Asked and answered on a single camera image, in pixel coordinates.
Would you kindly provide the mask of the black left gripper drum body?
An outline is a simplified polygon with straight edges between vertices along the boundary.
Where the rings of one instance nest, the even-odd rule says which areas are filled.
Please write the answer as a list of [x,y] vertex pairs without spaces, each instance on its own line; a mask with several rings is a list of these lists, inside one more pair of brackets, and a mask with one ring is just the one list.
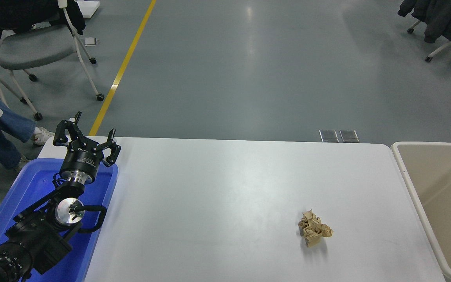
[[73,143],[69,143],[59,174],[61,177],[66,177],[66,175],[73,171],[79,171],[89,177],[96,177],[103,158],[104,154],[101,151],[93,152],[92,148],[84,149]]

